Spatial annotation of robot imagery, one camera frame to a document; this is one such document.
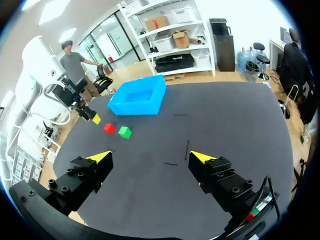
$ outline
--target gray t-shirt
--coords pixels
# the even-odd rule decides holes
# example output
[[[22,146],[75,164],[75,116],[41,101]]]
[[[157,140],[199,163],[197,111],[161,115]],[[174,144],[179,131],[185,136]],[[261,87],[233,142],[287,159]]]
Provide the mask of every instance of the gray t-shirt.
[[[60,59],[60,63],[64,67],[67,76],[74,84],[85,77],[85,71],[81,66],[84,60],[85,58],[77,52],[71,52],[70,55],[65,54]]]

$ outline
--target red label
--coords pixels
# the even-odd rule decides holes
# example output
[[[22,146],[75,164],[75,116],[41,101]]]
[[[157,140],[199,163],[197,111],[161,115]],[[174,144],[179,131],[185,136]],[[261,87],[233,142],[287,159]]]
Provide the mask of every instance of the red label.
[[[158,29],[159,28],[159,24],[157,23],[157,21],[154,18],[152,19],[152,21],[154,23],[155,29]]]

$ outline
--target black mat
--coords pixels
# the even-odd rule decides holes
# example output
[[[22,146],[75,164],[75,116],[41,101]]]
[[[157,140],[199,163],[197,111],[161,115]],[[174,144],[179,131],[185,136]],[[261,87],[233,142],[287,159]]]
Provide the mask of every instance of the black mat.
[[[188,170],[189,150],[224,156],[257,191],[266,175],[280,194],[281,211],[293,184],[293,153],[285,118],[264,84],[215,82],[167,87],[157,116],[115,116],[111,96],[90,103],[100,125],[79,119],[63,144],[54,171],[61,176],[77,156],[112,150],[114,169],[78,213],[88,226],[145,238],[207,240],[224,231],[231,216],[204,194]],[[113,123],[132,129],[130,139],[104,132]],[[273,210],[266,217],[276,220]]]

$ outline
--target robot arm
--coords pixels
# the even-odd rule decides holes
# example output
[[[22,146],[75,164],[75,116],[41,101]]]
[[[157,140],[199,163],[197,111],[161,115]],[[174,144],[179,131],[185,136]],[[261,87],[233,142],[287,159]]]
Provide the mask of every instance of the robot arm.
[[[74,85],[71,82],[66,75],[66,70],[42,36],[33,38],[25,46],[22,59],[23,70],[15,88],[16,103],[6,126],[5,160],[1,161],[2,180],[9,183],[9,186],[11,185],[11,175],[7,162],[15,159],[19,133],[27,118],[32,115],[41,116],[35,112],[30,113],[30,109],[42,93],[52,101],[62,104],[68,110],[69,117],[65,122],[54,122],[41,116],[55,125],[64,125],[70,121],[69,107],[76,110],[87,121],[99,118],[97,113],[88,108],[85,101],[79,96],[87,82],[83,80],[80,85]]]

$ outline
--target red cube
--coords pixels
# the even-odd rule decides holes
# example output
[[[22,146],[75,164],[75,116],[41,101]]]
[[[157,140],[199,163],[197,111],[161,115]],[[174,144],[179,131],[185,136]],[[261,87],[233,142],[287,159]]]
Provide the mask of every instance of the red cube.
[[[116,130],[116,128],[110,123],[108,123],[107,125],[104,126],[104,131],[108,134],[113,134],[115,132],[115,130]]]

